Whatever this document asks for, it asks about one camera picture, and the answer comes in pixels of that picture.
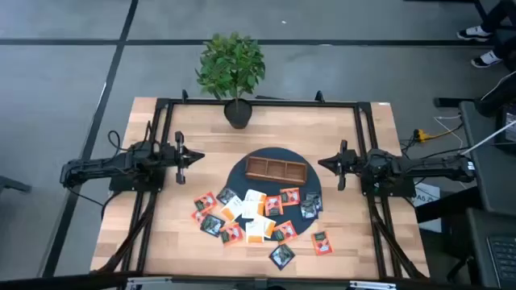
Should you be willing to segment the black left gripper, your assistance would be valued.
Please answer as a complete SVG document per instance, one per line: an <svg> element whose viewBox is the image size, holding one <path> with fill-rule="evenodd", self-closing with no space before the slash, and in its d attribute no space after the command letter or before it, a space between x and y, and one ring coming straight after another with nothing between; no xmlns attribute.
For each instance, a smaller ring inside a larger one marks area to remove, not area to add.
<svg viewBox="0 0 516 290"><path fill-rule="evenodd" d="M204 153L185 149L185 137L180 131L175 132L176 146L167 144L164 150L165 163L177 167L176 182L185 184L185 166L191 165L205 157Z"/></svg>

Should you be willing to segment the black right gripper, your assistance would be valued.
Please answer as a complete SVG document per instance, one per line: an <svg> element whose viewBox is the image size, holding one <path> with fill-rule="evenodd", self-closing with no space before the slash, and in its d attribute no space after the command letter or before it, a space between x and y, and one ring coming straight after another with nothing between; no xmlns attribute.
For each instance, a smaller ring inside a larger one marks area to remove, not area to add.
<svg viewBox="0 0 516 290"><path fill-rule="evenodd" d="M347 141L342 140L339 146L339 154L332 157L320 159L318 164L338 174L339 183L338 190L344 190L346 187L346 175L348 173L361 177L363 168L365 166L365 158L359 157L356 151L347 148Z"/></svg>

